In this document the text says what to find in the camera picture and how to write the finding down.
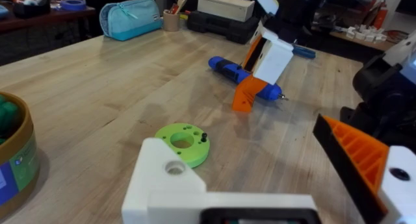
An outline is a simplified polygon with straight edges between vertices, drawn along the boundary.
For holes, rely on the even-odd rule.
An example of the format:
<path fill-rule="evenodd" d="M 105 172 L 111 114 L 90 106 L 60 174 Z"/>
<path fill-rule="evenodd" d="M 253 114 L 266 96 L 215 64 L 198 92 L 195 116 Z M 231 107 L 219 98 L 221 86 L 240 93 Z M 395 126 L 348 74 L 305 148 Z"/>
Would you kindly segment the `bare white left gripper left finger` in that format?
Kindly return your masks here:
<path fill-rule="evenodd" d="M 122 204 L 124 223 L 149 223 L 152 192 L 205 192 L 205 182 L 160 138 L 146 138 Z"/>

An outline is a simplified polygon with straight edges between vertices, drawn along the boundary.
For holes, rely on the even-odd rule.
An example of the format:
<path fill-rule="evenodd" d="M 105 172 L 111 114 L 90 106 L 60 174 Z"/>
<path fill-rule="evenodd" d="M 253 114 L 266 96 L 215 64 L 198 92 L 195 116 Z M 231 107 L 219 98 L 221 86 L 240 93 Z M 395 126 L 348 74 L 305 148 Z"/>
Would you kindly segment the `white orange left gripper right finger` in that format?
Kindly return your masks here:
<path fill-rule="evenodd" d="M 415 153 L 319 115 L 313 135 L 365 223 L 415 224 Z"/>

